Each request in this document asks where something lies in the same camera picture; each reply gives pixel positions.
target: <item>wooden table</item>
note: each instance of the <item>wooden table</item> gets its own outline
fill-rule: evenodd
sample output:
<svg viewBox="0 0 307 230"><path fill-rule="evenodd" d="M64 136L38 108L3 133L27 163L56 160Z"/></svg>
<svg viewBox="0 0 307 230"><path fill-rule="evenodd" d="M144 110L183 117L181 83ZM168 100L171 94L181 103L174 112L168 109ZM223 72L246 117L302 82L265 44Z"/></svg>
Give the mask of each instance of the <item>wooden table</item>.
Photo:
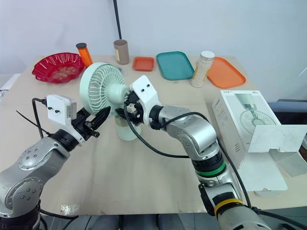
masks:
<svg viewBox="0 0 307 230"><path fill-rule="evenodd" d="M198 57L189 57L195 67ZM246 72L234 57L226 57L243 75L247 82L238 90L255 89ZM93 60L116 64L114 56L93 56ZM152 72L138 72L131 68L133 57L124 70L127 84L146 74L156 88L162 104L186 107L203 113L217 130L211 103L219 89L206 80L202 88L196 89L188 80L169 81L160 75L156 66ZM39 141L35 126L21 118L15 110L34 119L31 99L49 94L66 95L77 100L78 109L80 78L65 84L49 84L36 80L29 66L13 85L0 104L0 171L12 165L30 145ZM56 131L47 119L47 110L38 105L41 125L49 132ZM80 148L71 152L71 157L62 170L44 187L41 207L58 213L62 205L76 204L74 214L137 214L180 213L205 211L198 191L198 180L194 168L187 159L170 159L160 156L140 141L121 141L117 138L114 118L109 118L98 130L98 139L90 138ZM181 144L163 131L142 126L142 136L157 149L169 154L185 154ZM289 190L283 197L263 198L250 194L251 202L259 208L295 207L307 204L305 191L307 176L289 178L283 173Z"/></svg>

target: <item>robotic arm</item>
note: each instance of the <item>robotic arm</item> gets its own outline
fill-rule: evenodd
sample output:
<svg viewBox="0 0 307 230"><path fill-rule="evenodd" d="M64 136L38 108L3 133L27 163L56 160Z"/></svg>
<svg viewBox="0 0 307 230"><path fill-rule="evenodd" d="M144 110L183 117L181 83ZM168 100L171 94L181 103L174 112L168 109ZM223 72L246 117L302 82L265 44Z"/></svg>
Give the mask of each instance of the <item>robotic arm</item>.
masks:
<svg viewBox="0 0 307 230"><path fill-rule="evenodd" d="M216 132L207 120L188 115L172 121L190 110L162 106L156 90L144 75L130 86L130 90L124 109L126 119L131 117L135 125L144 123L153 129L162 129L180 141L195 168L205 208L210 215L216 216L222 230L270 229L243 204L240 188L224 161ZM136 110L128 114L130 104Z"/></svg>
<svg viewBox="0 0 307 230"><path fill-rule="evenodd" d="M26 149L17 162L0 173L0 229L38 229L39 198L45 183L55 176L77 145L81 146L109 115L110 107L102 109L92 121L82 108L76 112L72 99L49 95L42 102L48 117L60 129Z"/></svg>

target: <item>fan grille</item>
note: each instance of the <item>fan grille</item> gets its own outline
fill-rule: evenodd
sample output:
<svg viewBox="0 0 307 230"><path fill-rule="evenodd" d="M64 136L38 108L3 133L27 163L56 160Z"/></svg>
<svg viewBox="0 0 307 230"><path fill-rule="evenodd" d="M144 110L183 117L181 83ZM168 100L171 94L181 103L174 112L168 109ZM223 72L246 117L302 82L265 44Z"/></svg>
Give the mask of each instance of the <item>fan grille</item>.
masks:
<svg viewBox="0 0 307 230"><path fill-rule="evenodd" d="M102 65L93 73L88 87L89 104L93 112L111 106L110 115L114 114L112 103L107 98L108 87L113 84L125 84L122 74L113 65Z"/></svg>
<svg viewBox="0 0 307 230"><path fill-rule="evenodd" d="M258 110L252 110L252 112L251 110L246 110L240 115L241 124L248 133L253 134L257 125L276 124L274 120L265 113Z"/></svg>

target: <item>white product box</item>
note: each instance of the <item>white product box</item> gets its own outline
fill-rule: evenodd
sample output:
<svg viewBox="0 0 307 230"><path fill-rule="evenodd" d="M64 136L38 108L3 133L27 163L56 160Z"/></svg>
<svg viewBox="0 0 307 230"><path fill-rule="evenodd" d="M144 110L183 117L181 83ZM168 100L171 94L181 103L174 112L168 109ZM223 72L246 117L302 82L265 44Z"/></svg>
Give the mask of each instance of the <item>white product box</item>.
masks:
<svg viewBox="0 0 307 230"><path fill-rule="evenodd" d="M290 176L307 173L297 153L307 126L281 125L259 91L220 91L212 108L248 191L286 190L276 163Z"/></svg>

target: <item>fan picture on box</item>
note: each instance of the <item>fan picture on box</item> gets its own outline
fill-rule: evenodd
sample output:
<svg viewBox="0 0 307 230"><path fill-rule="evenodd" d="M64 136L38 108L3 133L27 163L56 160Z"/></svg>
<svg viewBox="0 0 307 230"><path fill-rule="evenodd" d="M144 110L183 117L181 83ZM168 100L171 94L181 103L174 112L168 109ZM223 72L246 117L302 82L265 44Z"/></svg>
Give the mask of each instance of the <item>fan picture on box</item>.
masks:
<svg viewBox="0 0 307 230"><path fill-rule="evenodd" d="M240 135L245 144L249 145L256 126L275 125L273 118L267 112L267 107L257 95L250 93L234 93L228 95L227 100L233 109L233 116Z"/></svg>

